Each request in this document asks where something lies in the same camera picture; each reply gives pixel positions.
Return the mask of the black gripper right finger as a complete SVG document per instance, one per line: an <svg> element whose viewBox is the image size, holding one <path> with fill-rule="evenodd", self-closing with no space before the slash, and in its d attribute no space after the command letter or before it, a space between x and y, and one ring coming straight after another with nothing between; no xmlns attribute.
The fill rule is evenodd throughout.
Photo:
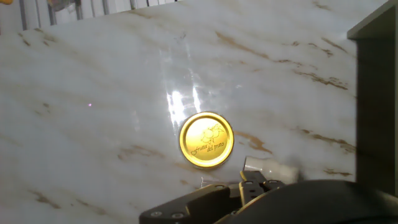
<svg viewBox="0 0 398 224"><path fill-rule="evenodd" d="M239 193L242 206L270 190L279 189L285 185L280 180L266 179L260 171L243 170L240 176L242 181L239 183Z"/></svg>

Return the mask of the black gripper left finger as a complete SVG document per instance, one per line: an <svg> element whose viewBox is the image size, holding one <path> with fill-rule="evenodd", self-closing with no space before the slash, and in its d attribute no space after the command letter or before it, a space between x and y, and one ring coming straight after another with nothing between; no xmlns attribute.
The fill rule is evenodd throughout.
<svg viewBox="0 0 398 224"><path fill-rule="evenodd" d="M242 207L238 184L210 184L139 215L139 224L216 223Z"/></svg>

